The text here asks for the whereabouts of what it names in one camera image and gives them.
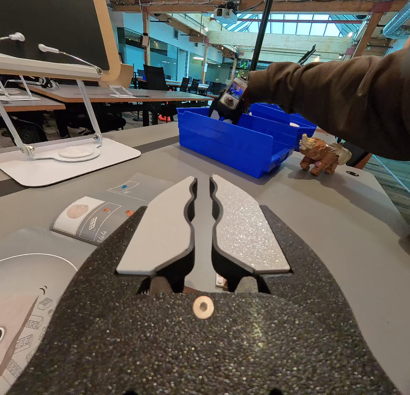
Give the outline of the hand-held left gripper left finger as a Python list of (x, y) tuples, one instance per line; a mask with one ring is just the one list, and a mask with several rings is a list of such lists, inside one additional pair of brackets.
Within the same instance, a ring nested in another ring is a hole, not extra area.
[(194, 253), (197, 182), (189, 176), (149, 202), (116, 268), (118, 274), (158, 274)]

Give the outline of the white ceiling projector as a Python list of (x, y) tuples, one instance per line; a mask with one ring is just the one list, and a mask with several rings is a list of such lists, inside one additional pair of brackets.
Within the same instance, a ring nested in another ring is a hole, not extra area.
[(236, 24), (238, 22), (237, 7), (230, 3), (220, 5), (214, 9), (213, 17), (221, 24)]

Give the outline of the grey desk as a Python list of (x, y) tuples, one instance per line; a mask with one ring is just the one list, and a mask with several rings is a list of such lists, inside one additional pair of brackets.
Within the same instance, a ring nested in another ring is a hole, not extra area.
[(1, 172), (1, 237), (47, 228), (72, 201), (135, 173), (174, 183), (195, 176), (197, 256), (187, 279), (196, 289), (212, 291), (209, 177), (215, 173), (268, 206), (316, 252), (346, 296), (372, 353), (400, 392), (409, 394), (409, 227), (375, 177), (354, 168), (315, 177), (300, 169), (301, 155), (294, 152), (270, 175), (255, 179), (180, 147), (177, 135), (177, 122), (107, 133), (105, 138), (142, 155), (50, 187), (25, 189)]

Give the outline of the black pole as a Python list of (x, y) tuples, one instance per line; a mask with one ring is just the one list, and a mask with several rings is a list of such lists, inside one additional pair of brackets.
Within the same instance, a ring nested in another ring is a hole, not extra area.
[(273, 0), (265, 0), (264, 10), (262, 13), (259, 31), (258, 31), (256, 43), (255, 43), (255, 49), (253, 52), (252, 62), (250, 65), (250, 71), (255, 71), (257, 68), (260, 52), (262, 49), (262, 44), (264, 41), (267, 23), (268, 23), (270, 13), (271, 13), (272, 4), (273, 4)]

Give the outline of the grey table with wooden edge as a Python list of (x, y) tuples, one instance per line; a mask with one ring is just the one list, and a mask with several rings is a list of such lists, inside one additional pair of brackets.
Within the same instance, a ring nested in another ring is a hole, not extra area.
[[(63, 103), (65, 111), (60, 111), (56, 121), (72, 128), (90, 128), (89, 118), (85, 116), (85, 105), (77, 85), (59, 85), (43, 88), (29, 85), (37, 94)], [(110, 88), (86, 86), (86, 93), (92, 103), (100, 130), (102, 132), (123, 130), (126, 124), (123, 114), (142, 112), (143, 126), (158, 123), (158, 116), (174, 121), (179, 107), (207, 105), (214, 99), (189, 92), (129, 89), (130, 96), (119, 97)]]

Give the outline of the brown toy brick figure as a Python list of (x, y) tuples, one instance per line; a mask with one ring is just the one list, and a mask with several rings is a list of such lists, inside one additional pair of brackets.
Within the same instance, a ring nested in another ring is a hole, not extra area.
[(304, 155), (300, 167), (315, 176), (322, 172), (333, 175), (337, 166), (345, 165), (352, 157), (351, 152), (338, 143), (327, 143), (317, 137), (303, 134), (299, 151)]

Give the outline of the black board with wooden rim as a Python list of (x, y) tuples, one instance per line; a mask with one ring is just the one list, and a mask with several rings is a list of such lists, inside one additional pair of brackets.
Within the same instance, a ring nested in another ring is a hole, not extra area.
[(1, 54), (54, 63), (82, 65), (70, 56), (46, 53), (57, 49), (98, 66), (102, 87), (130, 86), (133, 68), (120, 63), (105, 0), (1, 0), (1, 38), (19, 32), (25, 40), (1, 40)]

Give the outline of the blue plastic bin with bricks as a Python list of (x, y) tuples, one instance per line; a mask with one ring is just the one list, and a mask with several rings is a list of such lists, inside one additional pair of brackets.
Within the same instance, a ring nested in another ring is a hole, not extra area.
[(208, 117), (209, 108), (178, 108), (179, 143), (252, 177), (281, 165), (296, 145), (297, 127), (249, 116), (237, 125)]

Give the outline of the white tablet stand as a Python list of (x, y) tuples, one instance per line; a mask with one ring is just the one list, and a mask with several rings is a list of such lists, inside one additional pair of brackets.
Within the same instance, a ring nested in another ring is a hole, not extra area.
[(110, 96), (118, 98), (118, 99), (131, 99), (135, 98), (133, 94), (126, 88), (121, 85), (110, 85), (109, 86), (112, 93)]
[(19, 75), (18, 79), (7, 79), (0, 81), (0, 100), (1, 101), (39, 101), (40, 99), (33, 96), (30, 91), (27, 81), (23, 75)]

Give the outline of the white stand base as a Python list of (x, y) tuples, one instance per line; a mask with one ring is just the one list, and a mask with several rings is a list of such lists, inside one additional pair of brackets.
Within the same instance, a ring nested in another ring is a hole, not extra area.
[(54, 145), (41, 144), (35, 148), (23, 143), (1, 103), (1, 116), (17, 146), (14, 151), (1, 153), (1, 171), (23, 186), (45, 187), (140, 157), (139, 150), (102, 137), (94, 110), (86, 93), (84, 80), (99, 80), (103, 71), (96, 65), (57, 49), (43, 44), (39, 44), (38, 47), (43, 52), (70, 56), (83, 64), (60, 64), (1, 54), (3, 73), (38, 74), (39, 76), (75, 79), (95, 134), (88, 139), (59, 142)]

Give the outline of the black office chair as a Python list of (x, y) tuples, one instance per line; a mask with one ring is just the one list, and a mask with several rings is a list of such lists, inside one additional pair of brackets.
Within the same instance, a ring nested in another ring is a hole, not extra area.
[(146, 89), (156, 91), (168, 91), (164, 69), (144, 64)]

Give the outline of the grey instruction booklet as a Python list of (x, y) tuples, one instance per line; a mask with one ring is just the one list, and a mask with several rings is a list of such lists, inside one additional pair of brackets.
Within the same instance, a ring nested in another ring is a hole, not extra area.
[(1, 394), (42, 342), (70, 281), (89, 255), (172, 182), (136, 173), (72, 201), (47, 229), (25, 228), (1, 241)]

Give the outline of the person's right forearm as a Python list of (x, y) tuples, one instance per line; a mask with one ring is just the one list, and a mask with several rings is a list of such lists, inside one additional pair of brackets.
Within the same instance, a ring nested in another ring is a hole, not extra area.
[(249, 73), (246, 105), (278, 105), (375, 155), (410, 159), (409, 47), (382, 58), (271, 63)]

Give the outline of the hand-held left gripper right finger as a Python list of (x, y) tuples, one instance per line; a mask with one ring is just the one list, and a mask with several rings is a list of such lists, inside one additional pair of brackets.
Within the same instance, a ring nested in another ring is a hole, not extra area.
[(259, 203), (225, 178), (209, 178), (212, 264), (218, 274), (283, 274), (290, 265)]

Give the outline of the silver ventilation duct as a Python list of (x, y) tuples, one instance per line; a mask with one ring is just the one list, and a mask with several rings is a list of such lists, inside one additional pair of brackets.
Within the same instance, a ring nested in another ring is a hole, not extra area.
[(382, 34), (390, 39), (403, 39), (409, 35), (409, 26), (404, 23), (410, 18), (410, 6), (404, 6), (383, 28)]

